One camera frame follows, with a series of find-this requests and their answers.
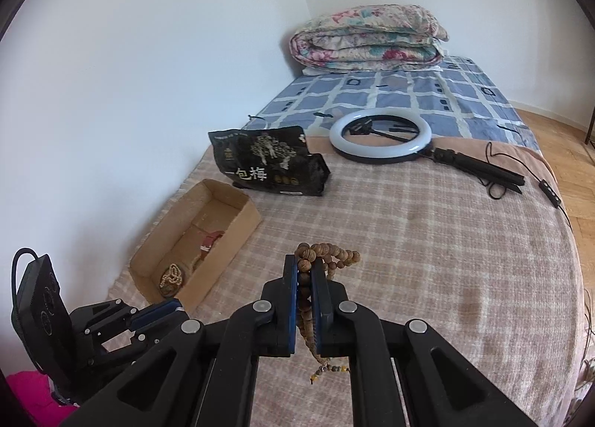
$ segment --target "black package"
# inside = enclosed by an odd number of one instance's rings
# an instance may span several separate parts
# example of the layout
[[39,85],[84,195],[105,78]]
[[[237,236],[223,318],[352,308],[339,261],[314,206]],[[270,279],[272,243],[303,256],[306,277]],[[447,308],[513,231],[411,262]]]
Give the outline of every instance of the black package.
[[289,195],[322,195],[330,171],[311,154],[301,126],[210,132],[215,162],[234,184]]

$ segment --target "baseboard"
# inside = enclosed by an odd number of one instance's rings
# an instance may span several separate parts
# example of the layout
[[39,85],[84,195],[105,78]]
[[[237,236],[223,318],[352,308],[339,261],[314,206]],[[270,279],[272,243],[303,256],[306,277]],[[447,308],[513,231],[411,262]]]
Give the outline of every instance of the baseboard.
[[565,116],[559,115],[558,113],[554,113],[553,111],[543,110],[542,108],[537,108],[535,106],[528,105],[526,103],[521,103],[520,101],[509,101],[510,104],[518,108],[519,110],[530,111],[531,113],[535,113],[536,115],[545,116],[547,118],[551,118],[552,120],[556,120],[560,123],[565,123],[566,125],[570,125],[573,128],[578,128],[583,132],[587,131],[587,127],[582,123],[575,122],[571,119],[566,118]]

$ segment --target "folded quilt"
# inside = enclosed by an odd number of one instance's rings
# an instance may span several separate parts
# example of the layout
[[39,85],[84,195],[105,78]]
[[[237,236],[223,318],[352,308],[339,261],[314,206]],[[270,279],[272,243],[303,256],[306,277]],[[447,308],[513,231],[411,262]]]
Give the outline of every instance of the folded quilt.
[[290,40],[305,66],[347,73],[413,71],[441,62],[448,33],[421,6],[360,6],[307,22]]

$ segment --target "beige plaid blanket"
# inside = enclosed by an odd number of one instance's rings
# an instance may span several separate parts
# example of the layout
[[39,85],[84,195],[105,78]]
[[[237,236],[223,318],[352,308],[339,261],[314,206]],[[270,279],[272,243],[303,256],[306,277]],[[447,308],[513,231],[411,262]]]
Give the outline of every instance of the beige plaid blanket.
[[[480,158],[485,146],[435,144]],[[494,151],[549,175],[530,150],[495,144]],[[570,228],[536,181],[527,179],[523,195],[494,201],[475,177],[428,160],[325,159],[332,175],[324,197],[247,192],[263,222],[190,315],[211,323],[260,298],[301,241],[357,249],[362,261],[335,276],[350,299],[382,319],[425,319],[540,426],[561,425],[583,347],[582,277]],[[511,162],[495,159],[523,172]],[[210,150],[161,216],[206,177],[227,181]],[[146,304],[127,270],[109,298]],[[327,373],[310,386],[317,366],[299,335],[292,358],[261,358],[252,426],[352,425],[349,375]]]

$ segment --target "blue checkered sheet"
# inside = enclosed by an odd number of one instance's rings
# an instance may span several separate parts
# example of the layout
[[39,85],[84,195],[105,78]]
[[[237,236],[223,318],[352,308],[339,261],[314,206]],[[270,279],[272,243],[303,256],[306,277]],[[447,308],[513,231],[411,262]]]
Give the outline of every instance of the blue checkered sheet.
[[[299,125],[309,137],[325,137],[347,113],[398,107],[417,111],[438,137],[479,138],[539,150],[532,131],[475,62],[448,56],[438,68],[301,76],[244,129]],[[391,123],[384,125],[390,130]]]

